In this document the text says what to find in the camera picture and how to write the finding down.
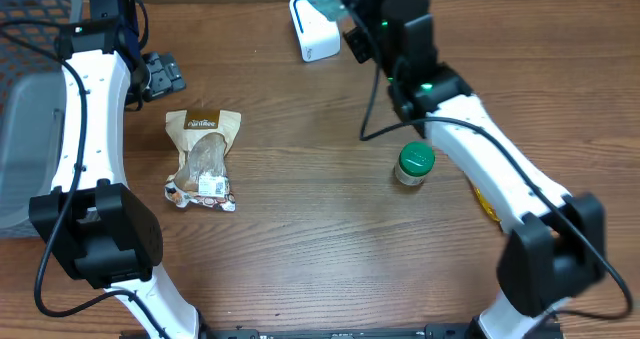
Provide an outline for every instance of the small container with green lid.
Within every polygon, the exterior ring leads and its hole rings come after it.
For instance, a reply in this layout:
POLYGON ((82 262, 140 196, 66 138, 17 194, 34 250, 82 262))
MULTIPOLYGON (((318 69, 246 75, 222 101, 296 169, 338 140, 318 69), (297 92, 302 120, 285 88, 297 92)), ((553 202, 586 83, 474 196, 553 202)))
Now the small container with green lid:
POLYGON ((398 157, 394 169, 396 178, 404 185, 420 185, 436 162, 433 149, 423 142, 407 144, 398 157))

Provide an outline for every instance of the gray plastic basket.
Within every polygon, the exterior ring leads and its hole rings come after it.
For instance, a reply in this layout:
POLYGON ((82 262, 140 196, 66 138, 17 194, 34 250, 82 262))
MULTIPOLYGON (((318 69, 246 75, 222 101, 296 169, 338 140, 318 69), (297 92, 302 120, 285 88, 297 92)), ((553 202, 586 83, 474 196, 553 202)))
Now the gray plastic basket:
MULTIPOLYGON (((0 0, 0 22, 79 22, 82 0, 0 0)), ((57 29, 6 32, 53 52, 57 29)), ((29 198, 48 194, 55 174, 66 91, 60 65, 0 38, 0 237, 36 236, 29 198)))

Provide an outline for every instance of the wooden tabletop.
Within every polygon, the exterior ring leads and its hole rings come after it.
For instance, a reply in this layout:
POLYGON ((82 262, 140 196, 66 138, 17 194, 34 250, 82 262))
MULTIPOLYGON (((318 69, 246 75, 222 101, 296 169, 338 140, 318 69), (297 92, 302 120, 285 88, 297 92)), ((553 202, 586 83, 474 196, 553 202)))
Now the wooden tabletop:
MULTIPOLYGON (((640 292, 640 0, 437 0, 441 58, 504 132, 573 193, 607 208, 608 257, 640 292)), ((392 177, 402 129, 362 143, 373 65, 301 61, 286 3, 150 6, 149 50, 171 51, 187 90, 127 113, 133 192, 157 215, 164 265, 215 328, 415 327, 468 322, 498 291, 505 239, 445 155, 419 190, 392 177), (226 157, 237 212, 176 210, 167 111, 242 113, 226 157)), ((371 130, 395 123, 381 84, 371 130)), ((116 300, 51 319, 33 304, 40 239, 0 242, 0 338, 115 338, 140 327, 116 300)), ((98 294, 53 261, 54 309, 98 294)), ((623 308, 612 280, 571 304, 623 308)), ((568 338, 638 338, 640 318, 562 318, 568 338)))

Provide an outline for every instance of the food package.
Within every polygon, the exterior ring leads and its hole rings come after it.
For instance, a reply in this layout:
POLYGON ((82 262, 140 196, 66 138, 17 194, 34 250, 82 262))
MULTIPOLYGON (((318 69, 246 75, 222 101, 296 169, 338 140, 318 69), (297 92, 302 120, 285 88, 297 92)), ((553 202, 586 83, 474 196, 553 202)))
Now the food package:
POLYGON ((167 113, 167 134, 179 153, 178 172, 164 186, 168 200, 179 208, 196 203, 220 211, 236 210, 224 156, 238 134, 240 120, 240 113, 226 110, 167 113))

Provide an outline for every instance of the green lid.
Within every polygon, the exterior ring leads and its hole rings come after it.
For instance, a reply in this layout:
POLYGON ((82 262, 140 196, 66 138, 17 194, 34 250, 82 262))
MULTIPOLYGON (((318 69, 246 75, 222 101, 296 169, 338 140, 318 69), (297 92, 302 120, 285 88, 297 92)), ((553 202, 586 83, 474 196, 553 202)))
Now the green lid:
POLYGON ((431 171, 436 156, 430 146, 423 142, 413 142, 402 149, 398 162, 402 171, 408 175, 421 177, 431 171))

